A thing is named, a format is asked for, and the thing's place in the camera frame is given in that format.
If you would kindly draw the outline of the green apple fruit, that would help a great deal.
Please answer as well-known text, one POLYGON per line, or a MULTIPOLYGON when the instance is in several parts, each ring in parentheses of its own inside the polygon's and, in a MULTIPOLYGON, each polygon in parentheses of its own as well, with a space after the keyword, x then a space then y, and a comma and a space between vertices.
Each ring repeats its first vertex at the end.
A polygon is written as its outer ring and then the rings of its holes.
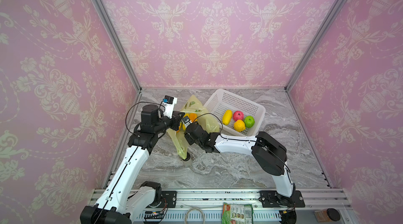
POLYGON ((255 119, 252 116, 246 116, 243 119, 246 128, 252 128, 255 125, 255 119))

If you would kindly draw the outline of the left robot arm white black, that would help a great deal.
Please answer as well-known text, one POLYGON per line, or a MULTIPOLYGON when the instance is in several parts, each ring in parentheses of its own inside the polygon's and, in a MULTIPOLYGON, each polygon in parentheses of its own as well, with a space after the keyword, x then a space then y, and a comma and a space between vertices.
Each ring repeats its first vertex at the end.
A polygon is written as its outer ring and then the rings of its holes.
POLYGON ((146 103, 141 121, 131 132, 125 156, 109 186, 93 206, 86 206, 82 224, 131 224, 148 206, 157 206, 162 198, 159 183, 145 182, 134 195, 133 184, 158 140, 168 129, 177 131, 184 113, 175 111, 177 98, 146 103))

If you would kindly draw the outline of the yellow plastic bag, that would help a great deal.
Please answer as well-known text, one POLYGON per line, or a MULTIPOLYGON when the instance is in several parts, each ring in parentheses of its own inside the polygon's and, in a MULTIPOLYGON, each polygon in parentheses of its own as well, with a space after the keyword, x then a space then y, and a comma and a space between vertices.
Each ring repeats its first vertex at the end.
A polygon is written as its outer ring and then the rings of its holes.
POLYGON ((179 157, 186 160, 190 145, 204 146, 209 135, 219 133, 222 125, 195 95, 192 95, 179 111, 184 113, 184 117, 179 122, 179 129, 169 129, 167 133, 179 157))

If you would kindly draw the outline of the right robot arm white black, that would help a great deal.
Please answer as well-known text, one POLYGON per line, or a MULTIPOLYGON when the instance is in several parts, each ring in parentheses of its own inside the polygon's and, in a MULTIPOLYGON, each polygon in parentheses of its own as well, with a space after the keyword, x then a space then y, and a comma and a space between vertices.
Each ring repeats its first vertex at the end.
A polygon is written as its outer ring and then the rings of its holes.
POLYGON ((276 203, 295 207, 292 197, 296 186, 287 165, 287 149, 268 133, 260 131, 256 136, 228 136, 208 133, 197 122, 187 126, 185 138, 189 145, 196 144, 206 153, 237 153, 252 156, 259 166, 272 176, 276 186, 276 203))

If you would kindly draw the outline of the yellow lemon fruit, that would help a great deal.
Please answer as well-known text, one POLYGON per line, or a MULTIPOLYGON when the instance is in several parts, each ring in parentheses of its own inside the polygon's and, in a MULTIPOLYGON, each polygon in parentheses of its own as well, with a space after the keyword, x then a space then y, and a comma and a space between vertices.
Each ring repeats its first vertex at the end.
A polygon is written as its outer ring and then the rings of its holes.
POLYGON ((222 116, 223 125, 228 125, 231 122, 232 118, 233 118, 232 110, 226 110, 222 116))

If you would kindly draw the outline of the orange round fruit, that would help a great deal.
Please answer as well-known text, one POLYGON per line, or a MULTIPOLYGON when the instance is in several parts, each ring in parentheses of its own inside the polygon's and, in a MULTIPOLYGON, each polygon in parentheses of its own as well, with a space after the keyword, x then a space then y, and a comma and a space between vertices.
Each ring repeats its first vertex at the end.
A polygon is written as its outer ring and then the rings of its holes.
POLYGON ((237 120, 234 123, 234 130, 237 132, 242 132, 246 129, 246 125, 243 120, 237 120))

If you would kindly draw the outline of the pink red round fruit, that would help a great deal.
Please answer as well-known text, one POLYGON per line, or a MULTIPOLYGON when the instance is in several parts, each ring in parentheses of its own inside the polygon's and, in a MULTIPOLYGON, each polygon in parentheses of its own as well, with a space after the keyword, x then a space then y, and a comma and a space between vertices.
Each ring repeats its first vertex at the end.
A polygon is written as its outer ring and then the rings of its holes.
POLYGON ((234 120, 235 122, 238 121, 238 120, 243 121, 243 119, 244 119, 244 113, 243 113, 243 112, 241 112, 241 111, 235 111, 235 112, 233 113, 233 120, 234 120))

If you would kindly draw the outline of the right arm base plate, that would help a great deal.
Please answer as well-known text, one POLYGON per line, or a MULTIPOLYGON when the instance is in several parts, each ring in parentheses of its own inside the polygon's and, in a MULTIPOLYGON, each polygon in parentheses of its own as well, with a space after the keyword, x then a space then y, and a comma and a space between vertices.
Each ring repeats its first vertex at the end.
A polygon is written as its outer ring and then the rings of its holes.
POLYGON ((304 208, 305 202, 300 191, 294 191, 291 197, 278 194, 275 190, 259 192, 259 201, 263 208, 304 208))

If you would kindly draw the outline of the orange papaya fruit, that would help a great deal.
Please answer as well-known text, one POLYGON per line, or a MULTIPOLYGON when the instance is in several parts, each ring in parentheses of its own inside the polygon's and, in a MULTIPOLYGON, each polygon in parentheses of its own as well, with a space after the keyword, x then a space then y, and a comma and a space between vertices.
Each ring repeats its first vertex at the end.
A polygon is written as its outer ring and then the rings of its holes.
POLYGON ((190 113, 188 116, 191 122, 195 122, 198 117, 196 113, 190 113))

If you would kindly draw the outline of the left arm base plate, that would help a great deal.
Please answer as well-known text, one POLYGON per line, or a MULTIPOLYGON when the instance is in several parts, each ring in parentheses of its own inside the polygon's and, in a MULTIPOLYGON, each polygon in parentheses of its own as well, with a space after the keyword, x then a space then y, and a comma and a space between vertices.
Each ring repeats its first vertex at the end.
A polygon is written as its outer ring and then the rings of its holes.
POLYGON ((175 208, 177 199, 176 190, 157 190, 155 192, 154 201, 151 205, 147 205, 146 208, 175 208))

